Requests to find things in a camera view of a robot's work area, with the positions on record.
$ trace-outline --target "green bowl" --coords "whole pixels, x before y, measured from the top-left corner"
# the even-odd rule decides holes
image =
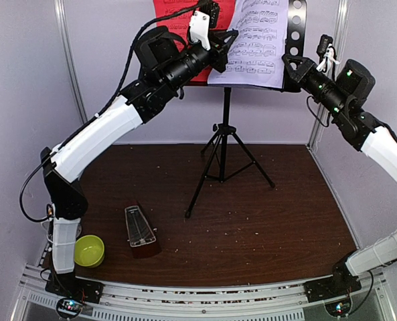
[[[96,268],[104,259],[104,243],[98,236],[85,235],[76,241],[75,263],[86,268]]]

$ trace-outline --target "music stand leg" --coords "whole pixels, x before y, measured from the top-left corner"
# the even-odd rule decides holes
[[[207,145],[202,149],[201,155],[203,156],[204,153],[207,151],[207,149],[210,147],[210,145],[213,144],[214,140],[217,138],[216,143],[213,147],[212,153],[206,163],[206,167],[201,175],[201,179],[198,183],[197,189],[195,190],[195,193],[193,194],[191,203],[189,204],[189,207],[186,211],[185,217],[189,219],[191,217],[191,213],[193,210],[193,207],[195,206],[195,202],[197,201],[198,195],[200,194],[200,191],[203,187],[204,181],[206,178],[209,179],[215,179],[221,183],[226,182],[228,179],[231,177],[234,177],[238,173],[241,173],[248,167],[255,165],[260,173],[263,175],[263,177],[266,179],[266,181],[269,183],[271,188],[275,187],[274,182],[270,179],[268,174],[265,172],[265,170],[262,168],[262,166],[258,163],[258,161],[255,159],[255,157],[252,155],[252,153],[247,149],[246,145],[241,141],[240,137],[236,134],[236,128],[233,126],[229,125],[229,118],[230,118],[230,99],[231,99],[231,88],[230,87],[225,87],[224,88],[224,117],[223,121],[221,124],[214,124],[213,125],[213,131],[215,131],[215,134],[213,137],[209,140]],[[226,170],[226,153],[228,149],[228,137],[232,135],[234,139],[237,141],[237,143],[241,146],[242,150],[247,154],[251,162],[241,169],[235,171],[234,173],[225,176],[225,170]],[[215,177],[212,175],[208,174],[208,171],[210,170],[210,166],[212,165],[212,162],[214,158],[216,157],[218,159],[218,147],[221,145],[221,150],[220,150],[220,162],[219,162],[219,176]]]
[[[256,160],[256,158],[253,156],[253,154],[247,149],[246,145],[244,145],[244,143],[242,142],[240,137],[238,137],[238,135],[235,132],[232,133],[232,136],[237,141],[237,143],[241,146],[241,148],[243,148],[243,151],[247,154],[247,156],[249,156],[250,160],[258,168],[258,170],[263,175],[263,177],[266,179],[266,181],[268,181],[270,186],[272,188],[275,188],[276,185],[274,184],[274,182],[270,179],[268,174],[265,172],[265,170],[262,168],[262,166],[259,164],[259,162]]]
[[[213,137],[211,137],[211,139],[209,140],[209,142],[207,143],[207,145],[201,149],[201,156],[204,156],[204,154],[206,153],[207,149],[210,147],[210,145],[214,142],[214,140],[216,139],[216,137],[219,136],[219,132],[216,131],[213,135]]]
[[[204,171],[203,171],[203,173],[201,175],[201,178],[200,178],[200,181],[198,183],[198,186],[195,189],[195,193],[193,194],[191,203],[189,204],[189,207],[187,208],[187,211],[185,213],[185,217],[187,219],[189,219],[191,217],[192,209],[195,206],[195,202],[197,201],[198,195],[199,195],[199,193],[201,191],[201,188],[203,187],[204,181],[207,178],[208,172],[210,170],[210,166],[212,165],[213,159],[214,159],[214,157],[216,155],[216,152],[218,151],[218,147],[219,147],[221,139],[222,139],[222,136],[218,136],[218,139],[216,140],[216,143],[215,143],[215,145],[214,145],[214,147],[212,149],[212,153],[210,154],[210,157],[209,157],[209,159],[208,159],[208,161],[206,163],[206,167],[204,168]]]

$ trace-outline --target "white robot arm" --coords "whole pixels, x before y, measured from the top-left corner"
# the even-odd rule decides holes
[[[88,208],[79,183],[82,171],[122,135],[158,115],[168,101],[179,97],[178,91],[182,99],[182,88],[202,70],[208,66],[225,70],[228,50],[238,32],[209,30],[216,26],[217,3],[200,0],[194,8],[200,11],[192,15],[189,44],[165,26],[144,33],[134,44],[141,63],[139,78],[67,140],[41,152],[44,181],[52,201],[48,205],[52,277],[47,291],[73,298],[84,292],[89,302],[98,302],[101,295],[101,284],[74,275],[76,229]],[[174,41],[182,43],[183,50],[179,52]]]
[[[397,136],[388,124],[362,109],[375,79],[354,60],[348,60],[336,81],[329,79],[312,60],[284,55],[287,74],[321,103],[333,117],[344,139],[356,150],[376,161],[397,182]],[[310,302],[359,290],[357,276],[397,261],[397,231],[375,244],[359,249],[333,267],[333,276],[307,282]]]

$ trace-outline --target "white wall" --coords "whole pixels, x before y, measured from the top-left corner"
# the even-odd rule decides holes
[[[36,262],[45,239],[20,213],[21,184],[40,150],[79,125],[54,4],[0,0],[0,321],[8,320],[24,265]],[[25,194],[34,217],[45,215],[44,191],[39,173]]]
[[[364,108],[397,134],[397,1],[351,1],[344,58],[363,63],[377,80]],[[397,228],[397,184],[356,152],[335,126],[325,130],[317,158],[334,186],[360,245]],[[386,269],[397,305],[397,263]]]
[[[309,0],[305,55],[316,58],[322,33],[333,33],[337,1]],[[66,0],[74,62],[89,115],[104,106],[121,76],[134,35],[154,18],[151,0]],[[127,82],[138,74],[131,66]],[[306,94],[233,89],[231,123],[245,142],[306,143],[313,117]],[[172,100],[146,126],[123,143],[207,142],[212,124],[222,121],[223,89],[186,88],[184,100]]]

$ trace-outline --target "sheet music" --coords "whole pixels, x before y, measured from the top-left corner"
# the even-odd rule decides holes
[[[237,0],[229,29],[238,37],[223,74],[212,70],[209,84],[282,88],[289,0]]]
[[[220,6],[218,24],[216,29],[228,29],[232,15],[234,14],[235,0],[216,0]],[[157,17],[164,15],[171,15],[180,9],[191,7],[197,4],[197,0],[153,0],[155,6],[155,13]],[[180,15],[179,17],[159,22],[157,25],[166,25],[169,31],[180,35],[186,40],[189,20],[191,20],[191,12]],[[211,67],[206,68],[200,75],[195,77],[193,81],[206,82],[209,76]]]

